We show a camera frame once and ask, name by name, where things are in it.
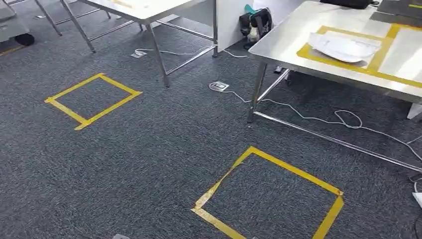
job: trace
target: table leg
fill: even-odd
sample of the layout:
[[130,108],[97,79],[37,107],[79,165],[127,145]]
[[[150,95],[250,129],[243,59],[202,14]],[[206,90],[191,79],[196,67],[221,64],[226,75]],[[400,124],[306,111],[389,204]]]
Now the table leg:
[[411,120],[420,114],[422,114],[422,105],[412,104],[412,107],[409,110],[408,119]]
[[163,59],[161,59],[160,49],[158,48],[157,41],[155,40],[155,34],[154,34],[154,31],[152,30],[151,24],[147,24],[146,29],[151,33],[152,40],[154,42],[155,57],[157,58],[157,63],[160,67],[161,73],[163,74],[164,85],[168,88],[170,87],[170,82],[166,73],[166,68],[164,67]]
[[38,0],[35,0],[35,3],[38,5],[38,7],[40,8],[41,12],[44,14],[44,16],[50,22],[51,26],[54,28],[54,30],[57,32],[57,34],[59,36],[62,36],[62,33],[59,31],[59,29],[57,28],[56,23],[53,21],[53,19],[51,18],[50,14],[47,13],[47,11],[45,10],[44,6]]
[[[218,45],[218,21],[217,21],[217,0],[214,0],[212,4],[213,7],[213,14],[212,14],[212,28],[213,28],[213,43],[214,45]],[[212,54],[213,57],[218,56],[218,47],[214,48],[214,53]]]
[[83,37],[83,39],[86,41],[86,43],[89,46],[89,48],[91,49],[91,51],[95,53],[95,48],[92,46],[91,41],[88,39],[87,34],[84,32],[81,25],[79,25],[78,20],[76,19],[75,15],[73,15],[72,10],[70,10],[70,7],[67,4],[67,2],[65,0],[60,0],[60,2],[62,3],[63,8],[69,14],[70,19],[72,20],[75,27],[78,29],[78,31],[81,34],[81,36]]
[[248,123],[253,122],[253,112],[255,111],[256,105],[258,104],[259,93],[261,92],[261,86],[262,86],[262,82],[264,81],[266,70],[267,70],[267,63],[264,63],[264,62],[259,63],[258,76],[256,77],[256,80],[255,80],[255,89],[253,90],[251,106],[249,108],[249,113],[248,113],[248,119],[247,119]]

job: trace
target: black device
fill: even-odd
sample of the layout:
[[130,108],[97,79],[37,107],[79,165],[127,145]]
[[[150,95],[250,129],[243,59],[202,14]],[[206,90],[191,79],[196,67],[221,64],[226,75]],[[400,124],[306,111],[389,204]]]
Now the black device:
[[339,6],[346,6],[355,9],[365,9],[372,0],[320,0],[323,3],[329,3]]
[[[271,13],[267,8],[257,10],[256,13],[246,13],[239,17],[240,32],[247,36],[249,35],[252,27],[258,29],[259,39],[264,37],[273,28],[273,19]],[[243,47],[249,49],[257,41],[251,41],[246,43]]]

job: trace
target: floor marking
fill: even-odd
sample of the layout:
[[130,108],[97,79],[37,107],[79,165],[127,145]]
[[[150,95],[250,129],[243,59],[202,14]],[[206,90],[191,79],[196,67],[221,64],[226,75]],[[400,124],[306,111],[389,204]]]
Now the floor marking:
[[4,56],[4,55],[6,55],[6,54],[9,54],[9,53],[15,52],[15,51],[20,50],[20,49],[25,48],[25,47],[26,47],[26,46],[17,46],[17,47],[15,47],[15,48],[12,48],[12,49],[9,49],[9,50],[6,50],[6,51],[4,51],[4,52],[0,53],[0,56]]
[[270,162],[273,162],[277,164],[278,166],[285,168],[289,170],[292,173],[295,173],[298,176],[301,176],[305,179],[308,179],[309,181],[317,184],[318,186],[326,189],[329,192],[332,192],[337,196],[337,199],[333,203],[331,209],[327,213],[326,217],[318,227],[317,231],[315,232],[312,239],[323,239],[325,235],[328,233],[329,229],[331,228],[331,225],[334,223],[334,220],[336,219],[337,215],[341,211],[341,208],[344,205],[343,202],[343,192],[341,192],[339,189],[335,188],[334,186],[278,159],[275,158],[255,147],[249,147],[233,164],[233,166],[229,169],[229,171],[214,184],[210,189],[208,189],[207,192],[205,192],[196,202],[195,207],[191,209],[192,212],[196,213],[198,216],[203,218],[205,221],[213,224],[216,228],[218,228],[220,231],[225,233],[227,236],[229,236],[232,239],[246,239],[246,237],[242,236],[239,232],[232,229],[213,215],[211,215],[209,212],[205,211],[202,206],[213,196],[217,188],[220,186],[221,182],[233,171],[235,167],[240,165],[242,161],[244,161],[248,156],[251,154],[256,154]]
[[[95,79],[98,79],[98,78],[100,78],[100,79],[102,79],[102,80],[104,80],[104,81],[106,81],[106,82],[126,91],[126,92],[129,92],[130,95],[128,97],[124,98],[123,100],[117,102],[116,104],[110,106],[109,108],[103,110],[102,112],[98,113],[97,115],[93,116],[90,119],[83,118],[82,116],[78,115],[77,113],[75,113],[71,109],[67,108],[66,106],[62,105],[61,103],[59,103],[56,100],[57,98],[65,95],[65,94],[67,94],[67,93],[69,93],[69,92],[71,92],[71,91],[73,91],[73,90],[75,90],[75,89],[95,80]],[[131,89],[131,88],[129,88],[129,87],[127,87],[127,86],[125,86],[125,85],[105,76],[104,73],[99,73],[99,74],[96,74],[92,77],[89,77],[88,79],[86,79],[86,80],[84,80],[84,81],[82,81],[82,82],[80,82],[80,83],[78,83],[78,84],[58,93],[58,94],[56,94],[55,96],[47,98],[44,102],[52,104],[53,106],[55,106],[59,110],[63,111],[64,113],[66,113],[70,117],[74,118],[79,123],[81,123],[80,126],[75,128],[75,130],[81,130],[81,129],[89,126],[90,124],[92,124],[93,122],[98,120],[99,118],[101,118],[101,117],[105,116],[106,114],[110,113],[111,111],[115,110],[117,107],[123,105],[124,103],[127,103],[128,101],[132,100],[136,96],[139,96],[142,93],[143,92],[135,91],[135,90],[133,90],[133,89]]]
[[332,66],[336,66],[336,67],[341,67],[341,68],[344,68],[344,69],[348,69],[348,70],[351,70],[351,71],[367,74],[367,75],[378,77],[378,78],[384,78],[384,79],[389,80],[389,81],[395,81],[395,82],[399,82],[399,83],[409,85],[409,86],[422,88],[421,82],[411,80],[411,79],[400,78],[400,77],[397,77],[397,76],[385,74],[385,73],[378,71],[381,64],[383,63],[385,57],[387,56],[387,53],[390,50],[390,47],[391,47],[393,41],[395,40],[395,38],[398,35],[400,29],[402,29],[402,28],[411,28],[411,29],[414,29],[414,30],[417,30],[417,31],[422,31],[422,28],[419,28],[419,27],[413,27],[413,26],[396,24],[396,23],[391,24],[390,30],[388,31],[388,33],[385,37],[377,37],[377,36],[372,36],[372,35],[367,35],[367,34],[363,34],[363,33],[352,32],[352,31],[346,31],[346,30],[343,30],[343,29],[338,29],[338,28],[328,27],[328,26],[322,26],[317,31],[317,33],[319,33],[319,34],[325,34],[328,31],[334,31],[334,32],[340,32],[340,33],[349,34],[349,35],[353,35],[353,36],[364,37],[364,38],[368,38],[368,39],[371,39],[371,40],[381,41],[381,49],[374,55],[374,57],[372,58],[371,62],[369,62],[366,69],[359,67],[359,66],[349,64],[349,63],[344,63],[344,62],[336,60],[336,59],[312,55],[311,54],[312,47],[307,43],[297,52],[297,55],[300,56],[300,57],[307,58],[307,59],[310,59],[310,60],[313,60],[313,61],[318,61],[318,62],[321,62],[321,63],[324,63],[324,64],[328,64],[328,65],[332,65]]

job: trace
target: carpet floor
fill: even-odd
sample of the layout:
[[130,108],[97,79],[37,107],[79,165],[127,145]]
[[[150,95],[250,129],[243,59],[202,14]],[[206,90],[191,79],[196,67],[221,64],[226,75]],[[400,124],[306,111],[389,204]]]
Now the carpet floor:
[[[58,2],[42,1],[54,19]],[[345,205],[327,239],[416,239],[422,213],[412,196],[413,172],[265,119],[246,123],[248,105],[208,84],[222,81],[249,99],[258,62],[211,53],[170,76],[165,88],[148,32],[133,24],[94,41],[93,54],[71,22],[59,37],[32,1],[14,5],[37,42],[0,57],[0,238],[2,239],[224,239],[190,209],[249,147],[273,155],[344,192]],[[73,3],[76,13],[91,9]],[[80,18],[89,35],[124,19],[99,11]],[[173,21],[209,33],[187,19]],[[209,42],[165,26],[155,28],[163,50],[194,52]],[[0,43],[1,51],[13,43]],[[248,54],[242,43],[229,48]],[[167,69],[189,56],[164,54]],[[264,86],[277,75],[269,67]],[[104,73],[143,92],[83,130],[48,97]],[[300,73],[268,97],[305,116],[337,120],[345,109],[366,127],[409,141],[421,122],[406,119],[410,103]],[[128,94],[96,79],[57,99],[90,118]],[[403,145],[379,134],[303,120],[269,102],[260,110],[384,155],[422,166]],[[350,123],[356,119],[348,118]],[[422,154],[422,140],[413,143]],[[311,238],[335,196],[258,156],[248,157],[204,206],[246,238]],[[422,232],[422,224],[416,225]]]

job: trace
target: power cord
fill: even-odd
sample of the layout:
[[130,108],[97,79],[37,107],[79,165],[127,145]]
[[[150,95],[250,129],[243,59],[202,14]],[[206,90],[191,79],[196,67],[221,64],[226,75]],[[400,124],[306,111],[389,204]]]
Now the power cord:
[[[213,90],[213,91],[217,91],[217,92],[220,92],[220,93],[232,93],[232,94],[234,94],[235,96],[237,96],[239,99],[241,99],[244,103],[250,103],[251,101],[246,101],[244,98],[242,98],[241,96],[239,96],[236,92],[234,92],[234,91],[218,91],[218,90],[215,90],[215,89],[213,89],[212,88],[212,86],[213,86],[213,84],[215,84],[215,83],[211,83],[211,84],[209,84],[208,85],[208,87],[211,89],[211,90]],[[362,120],[361,120],[361,118],[359,117],[359,116],[357,116],[357,115],[355,115],[354,113],[352,113],[352,112],[350,112],[350,111],[346,111],[346,110],[339,110],[339,111],[335,111],[334,112],[334,114],[335,114],[335,116],[337,116],[337,118],[340,120],[340,122],[338,122],[338,121],[326,121],[326,120],[323,120],[323,119],[319,119],[319,118],[315,118],[315,117],[305,117],[305,116],[303,116],[299,111],[297,111],[293,106],[291,106],[291,105],[289,105],[289,104],[284,104],[284,103],[280,103],[280,102],[277,102],[277,101],[274,101],[274,100],[272,100],[272,99],[264,99],[264,100],[261,100],[261,101],[270,101],[270,102],[272,102],[272,103],[275,103],[275,104],[278,104],[278,105],[281,105],[281,106],[288,106],[290,109],[292,109],[296,114],[298,114],[301,118],[303,118],[303,119],[305,119],[305,120],[318,120],[318,121],[321,121],[321,122],[324,122],[324,123],[328,123],[328,124],[341,124],[341,125],[344,125],[344,126],[346,126],[347,128],[351,128],[351,129],[359,129],[359,128],[361,128],[361,129],[366,129],[366,130],[368,130],[368,131],[372,131],[372,132],[375,132],[375,133],[379,133],[379,134],[382,134],[382,135],[384,135],[384,136],[387,136],[387,137],[389,137],[389,138],[391,138],[391,139],[394,139],[395,141],[397,141],[397,142],[399,142],[399,143],[401,143],[401,144],[404,144],[406,147],[408,147],[410,150],[411,150],[411,152],[419,159],[419,160],[421,160],[422,161],[422,157],[421,156],[419,156],[419,154],[417,154],[414,150],[413,150],[413,148],[410,146],[410,143],[412,143],[412,142],[415,142],[416,140],[418,140],[418,139],[420,139],[421,137],[422,137],[422,135],[421,136],[419,136],[419,137],[417,137],[417,138],[415,138],[414,140],[411,140],[411,141],[409,141],[409,142],[404,142],[404,141],[401,141],[401,140],[399,140],[398,138],[395,138],[395,137],[393,137],[393,136],[391,136],[391,135],[388,135],[388,134],[386,134],[386,133],[383,133],[383,132],[380,132],[380,131],[376,131],[376,130],[374,130],[374,129],[371,129],[371,128],[368,128],[368,127],[363,127],[362,125],[363,125],[363,122],[362,122]],[[353,116],[355,116],[358,120],[359,120],[359,126],[352,126],[352,125],[349,125],[348,123],[346,123],[345,121],[344,121],[344,119],[338,114],[339,112],[345,112],[345,113],[349,113],[349,114],[351,114],[351,115],[353,115]]]
[[[197,51],[195,51],[193,53],[176,53],[176,52],[172,52],[172,51],[160,51],[160,52],[162,52],[162,53],[168,53],[168,54],[172,54],[172,55],[195,55],[199,51],[201,51],[201,50],[203,50],[205,48],[208,48],[210,46],[217,46],[217,45],[204,46],[204,47],[201,47],[200,49],[198,49]],[[154,50],[153,49],[138,48],[138,49],[135,50],[135,54],[137,54],[137,55],[141,54],[142,55],[142,53],[140,51],[154,51]],[[227,50],[223,50],[223,51],[226,52],[227,54],[229,54],[230,56],[236,57],[236,58],[248,57],[248,56],[236,56],[236,55],[234,55],[233,53],[231,53],[231,52],[229,52]]]

